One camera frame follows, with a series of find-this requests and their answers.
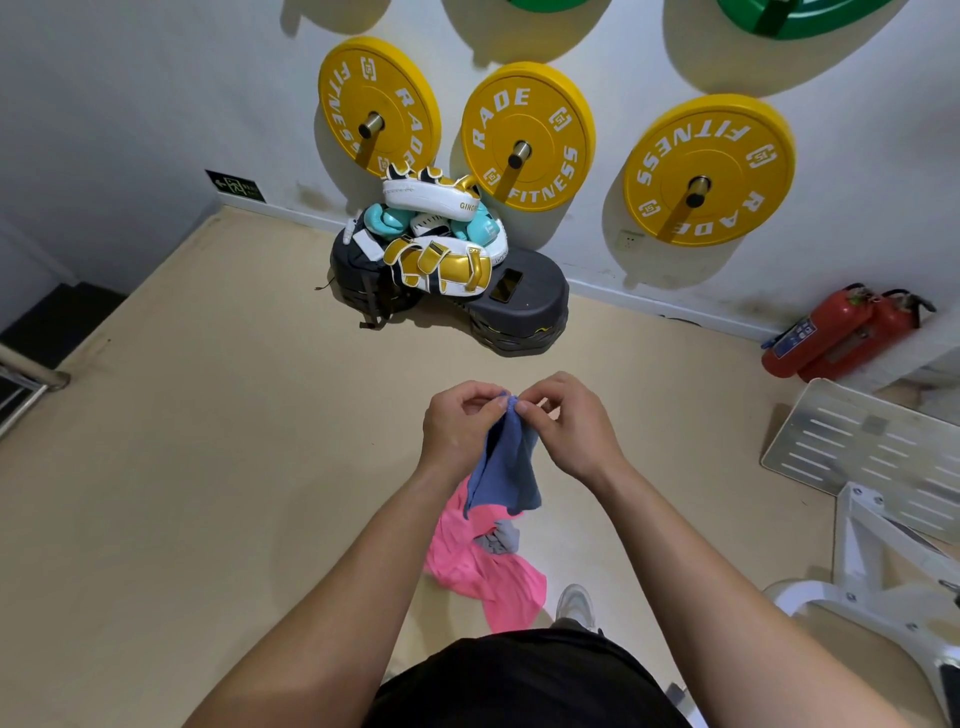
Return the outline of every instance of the baseboard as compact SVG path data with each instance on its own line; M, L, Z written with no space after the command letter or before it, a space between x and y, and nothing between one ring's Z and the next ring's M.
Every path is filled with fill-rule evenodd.
M258 212L261 215L277 217L280 220L287 220L288 222L305 225L308 228L316 228L317 230L340 232L347 222L346 216L343 220L338 221L323 217L322 215L312 215L307 212L297 212L294 209L287 209L286 207L278 207L270 203L259 203L256 200L247 200L246 198L237 197L236 195L228 195L225 192L218 192L217 194L220 195L220 200L224 205L239 207L240 209L245 209L247 212Z
M287 209L286 207L278 207L276 205L270 205L269 203L259 203L254 200L247 200L223 192L218 194L224 205L239 207L249 212L258 212L261 215L269 215L281 220L288 220L292 223L305 225L308 228L316 228L327 232L339 232L346 223L346 218L344 220L333 220L321 215L297 212L296 210ZM684 319L694 324L699 324L704 328L710 328L714 331L720 331L721 333L727 333L731 336L739 336L754 341L766 341L771 336L780 333L780 330L776 328L745 324L741 321L735 321L734 319L728 319L710 313L703 313L702 311L684 308L672 303L664 303L663 301L647 299L642 296L634 296L623 291L612 291L609 288L601 288L598 285L571 279L567 271L564 271L564 274L567 275L567 280L570 282L570 290L573 291L573 293L595 299L596 301L618 305L621 308L632 308L636 311L649 313L654 316L664 316L668 319Z
M745 324L742 321L728 319L724 316L717 316L712 313L704 313L693 308L684 308L683 306L672 303L664 303L655 299L635 296L625 291L612 291L610 288L601 288L598 285L584 283L581 280L572 279L567 276L570 283L570 291L578 296L586 296L589 299L610 303L621 308L631 308L634 311L649 313L654 316L663 316L668 319L683 319L703 328L709 328L721 333L727 333L730 336L739 336L743 339L752 339L753 341L766 341L771 336L780 333L778 328L768 328L757 326L756 324Z

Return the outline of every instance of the green weight plate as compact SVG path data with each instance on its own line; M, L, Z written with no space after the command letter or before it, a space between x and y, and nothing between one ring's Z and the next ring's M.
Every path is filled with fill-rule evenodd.
M745 31L779 40L819 36L843 28L890 0L717 0Z
M587 0L509 0L509 2L530 12L559 12L576 8Z

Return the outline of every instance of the yellow weight plate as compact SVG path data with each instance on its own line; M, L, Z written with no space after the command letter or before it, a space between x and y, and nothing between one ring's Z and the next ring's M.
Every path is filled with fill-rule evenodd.
M793 181L790 127L773 108L733 93L694 99L654 122L623 181L640 226L673 245L726 243L766 221Z
M505 65L476 87L460 134L480 186L528 212L570 200L596 144L583 94L564 74L528 61Z
M327 54L320 67L320 103L337 141L368 172L382 177L391 162L420 169L440 148L440 107L430 85L399 50L356 37Z

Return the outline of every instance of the metal plate with slots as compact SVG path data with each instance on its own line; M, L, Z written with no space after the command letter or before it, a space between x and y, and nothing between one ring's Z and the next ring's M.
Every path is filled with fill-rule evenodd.
M960 427L811 381L760 464L836 496L848 482L880 491L887 515L960 543Z

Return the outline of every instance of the fire extinguisher label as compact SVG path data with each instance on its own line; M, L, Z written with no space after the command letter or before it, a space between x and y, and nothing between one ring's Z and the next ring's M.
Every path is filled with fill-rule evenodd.
M809 316L801 319L774 344L774 356L777 359L783 359L816 332L817 328L813 326Z

